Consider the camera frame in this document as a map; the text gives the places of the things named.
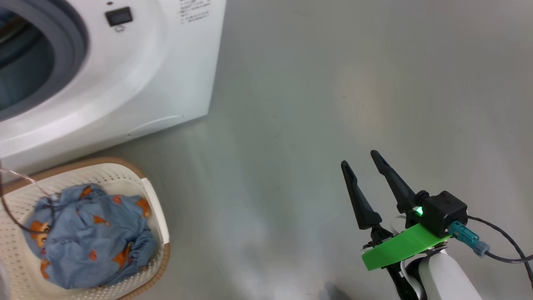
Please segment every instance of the clothing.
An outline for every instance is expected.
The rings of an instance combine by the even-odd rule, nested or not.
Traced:
[[[148,265],[157,249],[147,225],[150,206],[140,196],[107,195],[98,185],[66,188],[58,200],[41,198],[24,232],[41,259],[43,277],[65,289],[118,283]]]

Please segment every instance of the front-loading washing machine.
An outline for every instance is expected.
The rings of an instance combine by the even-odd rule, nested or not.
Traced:
[[[225,0],[0,0],[0,162],[33,173],[207,114]]]

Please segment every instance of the basket rim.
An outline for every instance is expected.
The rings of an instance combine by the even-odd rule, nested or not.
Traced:
[[[114,164],[123,165],[129,168],[130,170],[132,170],[140,179],[146,178],[146,175],[144,175],[144,173],[141,170],[139,170],[136,166],[118,157],[97,157],[94,159],[82,160],[82,161],[78,161],[78,162],[74,162],[70,164],[65,164],[65,165],[61,165],[56,168],[48,169],[46,171],[31,175],[31,178],[35,181],[40,181],[48,177],[52,177],[52,176],[55,176],[61,173],[68,172],[68,171],[73,171],[76,169],[90,167],[90,166],[97,165],[97,164],[105,164],[105,163],[114,163]],[[30,184],[31,182],[29,180],[20,178],[12,183],[7,184],[7,186],[4,188],[4,194],[9,194],[13,191],[16,191]],[[161,265],[159,266],[159,269],[153,275],[153,277],[150,278],[150,280],[148,280],[148,282],[146,282],[145,284],[130,291],[126,295],[120,297],[118,300],[131,300],[133,298],[136,298],[141,293],[147,291],[152,286],[154,286],[156,282],[159,281],[159,279],[161,279],[161,277],[166,271],[168,262],[170,260],[170,249],[171,249],[170,243],[164,244],[163,249],[164,251],[163,251],[163,259],[161,260]]]

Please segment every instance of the laundry basket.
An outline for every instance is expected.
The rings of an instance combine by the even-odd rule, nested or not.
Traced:
[[[95,183],[109,194],[141,195],[148,199],[152,214],[148,219],[159,249],[146,270],[110,287],[66,290],[43,279],[40,261],[31,252],[20,230],[7,213],[0,211],[0,260],[9,273],[13,300],[47,299],[132,299],[152,287],[165,272],[170,243],[165,216],[152,184],[130,163],[104,157],[73,163],[32,176],[43,189],[57,193],[74,185]],[[43,196],[35,184],[20,180],[4,189],[4,197],[14,217],[25,222]]]

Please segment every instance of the green bracket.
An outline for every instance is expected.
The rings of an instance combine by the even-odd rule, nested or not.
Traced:
[[[417,255],[448,238],[449,235],[439,238],[421,224],[416,224],[364,253],[362,259],[371,271]]]

